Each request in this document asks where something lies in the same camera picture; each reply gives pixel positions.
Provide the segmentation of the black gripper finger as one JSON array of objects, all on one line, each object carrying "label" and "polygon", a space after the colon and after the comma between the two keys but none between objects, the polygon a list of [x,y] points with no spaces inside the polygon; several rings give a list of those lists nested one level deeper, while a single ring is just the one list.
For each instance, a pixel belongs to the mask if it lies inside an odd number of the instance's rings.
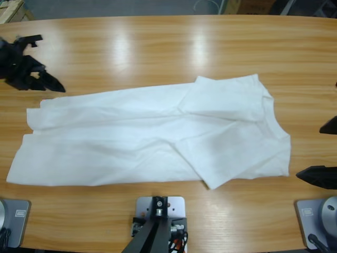
[{"label": "black gripper finger", "polygon": [[320,133],[337,133],[337,117],[333,117],[319,129]]},{"label": "black gripper finger", "polygon": [[310,166],[296,174],[296,176],[323,189],[336,189],[336,167]]}]

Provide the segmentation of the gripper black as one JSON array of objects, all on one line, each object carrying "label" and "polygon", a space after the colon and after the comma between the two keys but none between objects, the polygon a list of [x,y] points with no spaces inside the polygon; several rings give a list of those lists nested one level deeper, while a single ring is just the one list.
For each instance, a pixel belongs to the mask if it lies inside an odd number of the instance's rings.
[{"label": "gripper black", "polygon": [[[1,41],[1,79],[17,90],[66,92],[58,79],[45,72],[45,66],[31,57],[24,55],[28,45],[37,47],[36,41]],[[42,80],[31,75],[42,74]]]}]

